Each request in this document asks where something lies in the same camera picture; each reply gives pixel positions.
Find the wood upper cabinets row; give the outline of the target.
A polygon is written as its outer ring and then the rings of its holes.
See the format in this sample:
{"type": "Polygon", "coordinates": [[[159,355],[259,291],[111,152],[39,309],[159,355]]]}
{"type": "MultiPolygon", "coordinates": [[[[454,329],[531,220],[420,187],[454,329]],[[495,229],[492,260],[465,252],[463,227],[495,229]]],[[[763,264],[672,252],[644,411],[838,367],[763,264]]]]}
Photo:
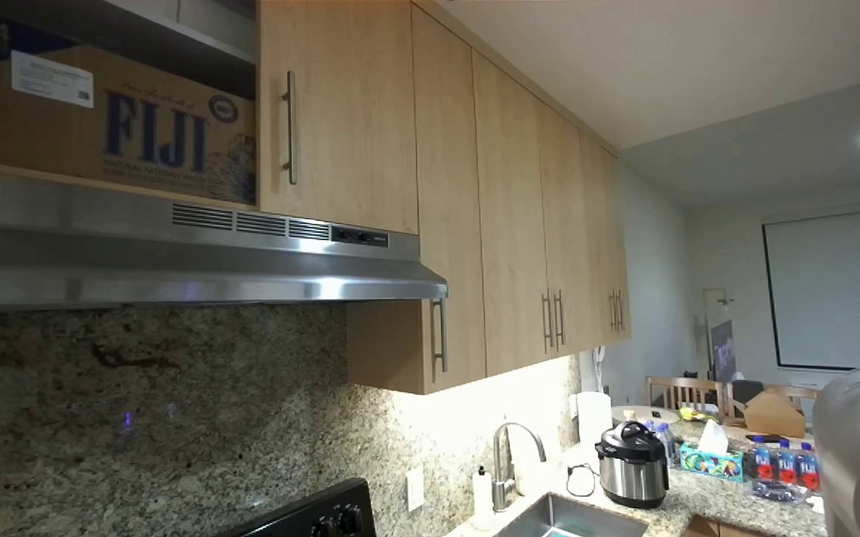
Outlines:
{"type": "Polygon", "coordinates": [[[432,302],[345,314],[348,378],[432,394],[629,333],[619,160],[419,0],[419,239],[432,302]]]}

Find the white paper towel roll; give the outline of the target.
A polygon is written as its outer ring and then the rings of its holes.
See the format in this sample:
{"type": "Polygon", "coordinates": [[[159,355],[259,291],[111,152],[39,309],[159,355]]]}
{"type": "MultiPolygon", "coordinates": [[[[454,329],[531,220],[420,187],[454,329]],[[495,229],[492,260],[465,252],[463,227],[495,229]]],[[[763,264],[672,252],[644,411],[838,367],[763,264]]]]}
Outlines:
{"type": "Polygon", "coordinates": [[[613,400],[601,390],[583,390],[575,397],[575,433],[592,448],[613,427],[613,400]]]}

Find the white soap dispenser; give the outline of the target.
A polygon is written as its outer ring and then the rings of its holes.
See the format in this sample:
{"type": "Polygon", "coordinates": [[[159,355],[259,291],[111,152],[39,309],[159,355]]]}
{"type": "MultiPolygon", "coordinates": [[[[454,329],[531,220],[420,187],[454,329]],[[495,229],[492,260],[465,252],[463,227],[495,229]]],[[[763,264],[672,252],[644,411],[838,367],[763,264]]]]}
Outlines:
{"type": "Polygon", "coordinates": [[[471,473],[471,516],[481,522],[492,516],[492,473],[484,463],[471,473]]]}

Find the steel kitchen faucet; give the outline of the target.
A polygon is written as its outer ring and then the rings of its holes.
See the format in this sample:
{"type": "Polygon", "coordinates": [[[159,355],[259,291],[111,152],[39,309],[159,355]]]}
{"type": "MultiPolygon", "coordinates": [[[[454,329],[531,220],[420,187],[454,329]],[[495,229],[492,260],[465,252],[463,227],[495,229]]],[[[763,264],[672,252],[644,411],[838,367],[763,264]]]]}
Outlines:
{"type": "Polygon", "coordinates": [[[519,472],[514,463],[514,430],[525,433],[536,451],[536,460],[547,463],[547,443],[531,427],[522,421],[501,421],[492,433],[492,509],[507,509],[522,496],[519,472]]]}

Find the wooden chair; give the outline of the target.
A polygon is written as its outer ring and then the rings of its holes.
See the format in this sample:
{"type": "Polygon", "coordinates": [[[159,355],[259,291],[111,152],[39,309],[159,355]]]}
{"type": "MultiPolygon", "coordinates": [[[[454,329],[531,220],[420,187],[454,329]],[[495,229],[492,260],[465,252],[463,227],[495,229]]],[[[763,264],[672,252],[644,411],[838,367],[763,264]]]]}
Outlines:
{"type": "Polygon", "coordinates": [[[725,384],[711,378],[651,375],[647,400],[659,408],[693,408],[713,418],[729,414],[725,384]]]}

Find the steel kitchen sink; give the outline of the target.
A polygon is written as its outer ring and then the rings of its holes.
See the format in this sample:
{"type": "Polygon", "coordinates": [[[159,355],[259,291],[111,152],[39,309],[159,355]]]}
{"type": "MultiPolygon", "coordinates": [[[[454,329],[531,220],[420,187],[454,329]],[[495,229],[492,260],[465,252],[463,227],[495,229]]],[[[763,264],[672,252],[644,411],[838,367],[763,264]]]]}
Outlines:
{"type": "Polygon", "coordinates": [[[641,537],[644,522],[547,493],[495,537],[641,537]]]}

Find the silver black pressure cooker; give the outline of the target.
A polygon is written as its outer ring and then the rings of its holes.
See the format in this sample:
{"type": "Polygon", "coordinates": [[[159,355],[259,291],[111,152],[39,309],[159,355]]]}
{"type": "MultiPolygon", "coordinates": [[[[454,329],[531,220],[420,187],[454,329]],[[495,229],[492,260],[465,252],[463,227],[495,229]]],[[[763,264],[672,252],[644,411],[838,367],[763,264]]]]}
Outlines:
{"type": "Polygon", "coordinates": [[[596,443],[601,485],[623,506],[659,506],[668,493],[665,443],[639,421],[605,430],[596,443]]]}

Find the green tissue box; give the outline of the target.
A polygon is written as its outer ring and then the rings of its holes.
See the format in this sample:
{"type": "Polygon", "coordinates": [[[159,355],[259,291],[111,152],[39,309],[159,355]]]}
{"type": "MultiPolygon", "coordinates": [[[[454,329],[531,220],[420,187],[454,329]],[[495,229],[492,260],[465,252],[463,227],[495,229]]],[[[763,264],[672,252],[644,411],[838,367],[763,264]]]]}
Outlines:
{"type": "Polygon", "coordinates": [[[722,478],[722,479],[743,478],[743,454],[731,448],[725,430],[716,421],[707,421],[695,442],[684,442],[678,448],[678,466],[684,472],[722,478]]]}

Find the white projector screen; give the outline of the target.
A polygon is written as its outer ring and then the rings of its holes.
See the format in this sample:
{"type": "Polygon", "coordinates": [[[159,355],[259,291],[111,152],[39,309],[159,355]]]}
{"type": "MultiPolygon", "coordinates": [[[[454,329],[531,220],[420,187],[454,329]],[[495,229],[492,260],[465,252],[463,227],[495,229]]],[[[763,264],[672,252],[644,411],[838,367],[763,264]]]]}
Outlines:
{"type": "Polygon", "coordinates": [[[780,367],[860,369],[860,211],[760,227],[780,367]]]}

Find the Fiji cardboard box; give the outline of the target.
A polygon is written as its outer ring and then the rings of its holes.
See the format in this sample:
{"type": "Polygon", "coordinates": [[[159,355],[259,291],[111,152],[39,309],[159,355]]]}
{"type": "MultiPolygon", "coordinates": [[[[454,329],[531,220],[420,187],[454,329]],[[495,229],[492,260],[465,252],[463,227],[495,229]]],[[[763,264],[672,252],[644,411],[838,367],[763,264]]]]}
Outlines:
{"type": "Polygon", "coordinates": [[[0,163],[250,203],[253,103],[0,14],[0,163]]]}

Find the water bottle pack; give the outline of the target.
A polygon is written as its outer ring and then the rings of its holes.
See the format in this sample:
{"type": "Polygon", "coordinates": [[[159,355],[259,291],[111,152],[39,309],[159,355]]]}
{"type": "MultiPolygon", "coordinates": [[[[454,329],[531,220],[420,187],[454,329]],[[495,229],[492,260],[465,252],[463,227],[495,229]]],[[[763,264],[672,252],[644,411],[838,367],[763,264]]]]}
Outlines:
{"type": "Polygon", "coordinates": [[[820,488],[820,463],[813,442],[753,434],[743,472],[759,499],[796,505],[820,488]]]}

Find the stainless steel range hood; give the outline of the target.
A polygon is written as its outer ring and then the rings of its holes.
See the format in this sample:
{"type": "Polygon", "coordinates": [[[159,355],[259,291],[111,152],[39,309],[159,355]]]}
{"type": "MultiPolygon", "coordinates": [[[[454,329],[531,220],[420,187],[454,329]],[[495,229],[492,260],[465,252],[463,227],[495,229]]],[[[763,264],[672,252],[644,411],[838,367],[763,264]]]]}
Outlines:
{"type": "Polygon", "coordinates": [[[0,306],[444,302],[411,232],[0,169],[0,306]]]}

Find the white wall outlet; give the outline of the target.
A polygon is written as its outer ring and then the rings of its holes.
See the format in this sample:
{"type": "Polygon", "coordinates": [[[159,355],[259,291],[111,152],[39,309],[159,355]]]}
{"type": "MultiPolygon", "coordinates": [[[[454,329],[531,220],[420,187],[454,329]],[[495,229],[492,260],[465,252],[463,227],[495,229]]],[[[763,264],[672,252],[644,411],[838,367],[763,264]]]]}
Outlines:
{"type": "Polygon", "coordinates": [[[424,472],[411,467],[405,472],[405,509],[414,512],[424,506],[424,472]]]}

